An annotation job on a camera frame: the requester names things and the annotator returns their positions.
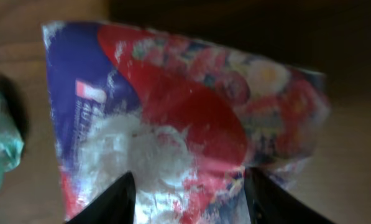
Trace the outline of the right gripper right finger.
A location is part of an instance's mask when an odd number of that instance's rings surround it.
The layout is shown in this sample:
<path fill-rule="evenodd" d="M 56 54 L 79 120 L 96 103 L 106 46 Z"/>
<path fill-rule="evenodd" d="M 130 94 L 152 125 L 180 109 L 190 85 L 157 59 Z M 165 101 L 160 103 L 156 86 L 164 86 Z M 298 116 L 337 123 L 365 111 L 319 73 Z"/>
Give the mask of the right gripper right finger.
<path fill-rule="evenodd" d="M 252 224 L 333 224 L 256 168 L 245 171 L 244 186 Z"/>

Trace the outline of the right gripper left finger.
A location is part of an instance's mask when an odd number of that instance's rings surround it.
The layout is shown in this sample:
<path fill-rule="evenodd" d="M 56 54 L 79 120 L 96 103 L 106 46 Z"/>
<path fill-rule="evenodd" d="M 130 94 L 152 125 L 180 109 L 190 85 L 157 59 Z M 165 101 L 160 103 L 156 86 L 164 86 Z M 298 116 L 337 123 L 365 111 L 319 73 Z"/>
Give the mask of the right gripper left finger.
<path fill-rule="evenodd" d="M 66 224 L 133 224 L 135 196 L 134 177 L 126 172 Z"/>

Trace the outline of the purple red snack bag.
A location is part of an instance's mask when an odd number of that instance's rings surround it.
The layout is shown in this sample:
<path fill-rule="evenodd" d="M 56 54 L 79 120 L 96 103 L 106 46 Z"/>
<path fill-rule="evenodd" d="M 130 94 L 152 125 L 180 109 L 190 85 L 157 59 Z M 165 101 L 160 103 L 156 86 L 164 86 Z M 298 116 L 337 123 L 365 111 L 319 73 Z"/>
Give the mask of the purple red snack bag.
<path fill-rule="evenodd" d="M 282 189 L 329 113 L 324 75 L 122 24 L 42 27 L 65 221 L 131 172 L 134 223 L 251 223 L 245 171 Z"/>

